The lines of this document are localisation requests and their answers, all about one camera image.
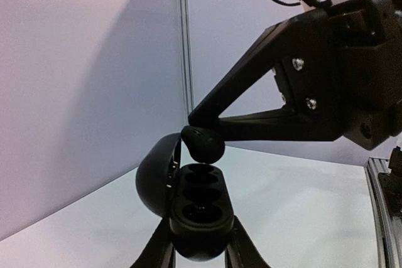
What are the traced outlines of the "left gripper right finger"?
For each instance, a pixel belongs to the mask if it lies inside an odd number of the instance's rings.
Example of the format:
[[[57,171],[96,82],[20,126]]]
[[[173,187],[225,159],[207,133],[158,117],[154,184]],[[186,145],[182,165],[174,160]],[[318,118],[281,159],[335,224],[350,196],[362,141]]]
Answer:
[[[235,216],[230,241],[225,249],[225,267],[270,268],[261,257],[253,241]]]

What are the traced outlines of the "black hook earbud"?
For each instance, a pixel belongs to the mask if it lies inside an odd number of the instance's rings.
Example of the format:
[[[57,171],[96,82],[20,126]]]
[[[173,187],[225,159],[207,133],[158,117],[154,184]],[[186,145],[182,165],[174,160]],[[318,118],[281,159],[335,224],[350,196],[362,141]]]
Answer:
[[[198,163],[213,164],[223,157],[225,142],[219,133],[213,130],[185,126],[181,131],[191,157]]]

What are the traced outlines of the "black oval charging case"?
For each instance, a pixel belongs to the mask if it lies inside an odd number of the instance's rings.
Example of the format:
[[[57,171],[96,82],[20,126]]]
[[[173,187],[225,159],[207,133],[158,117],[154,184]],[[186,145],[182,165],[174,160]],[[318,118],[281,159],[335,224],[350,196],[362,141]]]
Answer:
[[[234,211],[222,171],[212,165],[182,166],[178,133],[162,137],[140,163],[136,190],[155,215],[169,218],[175,256],[196,262],[225,252]]]

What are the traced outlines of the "aluminium front rail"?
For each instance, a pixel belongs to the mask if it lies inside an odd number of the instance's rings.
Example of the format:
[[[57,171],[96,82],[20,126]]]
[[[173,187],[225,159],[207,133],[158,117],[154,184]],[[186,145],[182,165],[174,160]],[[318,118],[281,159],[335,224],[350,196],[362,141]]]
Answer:
[[[401,175],[389,160],[369,158],[365,167],[371,196],[379,267],[401,267]]]

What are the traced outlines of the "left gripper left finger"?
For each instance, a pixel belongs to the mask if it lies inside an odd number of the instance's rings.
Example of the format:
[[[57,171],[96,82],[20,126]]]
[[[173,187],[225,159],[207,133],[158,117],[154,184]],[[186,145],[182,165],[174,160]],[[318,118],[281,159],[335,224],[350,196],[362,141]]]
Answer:
[[[170,238],[169,218],[163,218],[133,268],[176,267],[175,248]]]

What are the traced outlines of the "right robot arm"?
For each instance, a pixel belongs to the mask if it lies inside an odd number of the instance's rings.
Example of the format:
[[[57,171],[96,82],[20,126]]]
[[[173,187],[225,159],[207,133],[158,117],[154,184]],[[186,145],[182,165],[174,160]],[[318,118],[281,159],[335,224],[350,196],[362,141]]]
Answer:
[[[401,132],[401,0],[300,0],[304,12],[264,31],[191,112],[225,141],[334,141],[367,150]],[[285,104],[225,111],[270,70]]]

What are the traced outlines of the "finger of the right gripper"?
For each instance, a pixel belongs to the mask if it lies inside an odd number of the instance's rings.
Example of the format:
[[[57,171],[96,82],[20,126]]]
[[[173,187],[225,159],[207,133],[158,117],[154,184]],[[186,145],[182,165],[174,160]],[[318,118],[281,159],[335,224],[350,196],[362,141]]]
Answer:
[[[207,127],[235,100],[270,71],[292,48],[299,45],[297,34],[306,32],[316,38],[317,22],[326,21],[327,13],[315,9],[266,28],[222,80],[193,109],[188,117],[191,126]]]

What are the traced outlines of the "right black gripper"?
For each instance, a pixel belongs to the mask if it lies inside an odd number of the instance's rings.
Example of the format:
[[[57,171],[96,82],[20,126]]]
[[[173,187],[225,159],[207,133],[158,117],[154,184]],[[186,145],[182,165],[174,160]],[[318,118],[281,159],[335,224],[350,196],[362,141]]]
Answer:
[[[225,141],[334,141],[373,150],[401,132],[401,16],[393,0],[353,0],[275,25],[286,104],[225,117]]]

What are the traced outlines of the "right aluminium frame post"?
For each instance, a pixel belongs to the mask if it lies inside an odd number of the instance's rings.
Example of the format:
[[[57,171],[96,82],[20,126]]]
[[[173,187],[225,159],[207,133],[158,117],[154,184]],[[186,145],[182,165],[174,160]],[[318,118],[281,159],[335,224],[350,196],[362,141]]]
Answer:
[[[182,46],[181,63],[183,98],[185,102],[186,115],[189,115],[195,107],[188,4],[188,0],[178,0],[178,19],[180,23],[180,36]]]

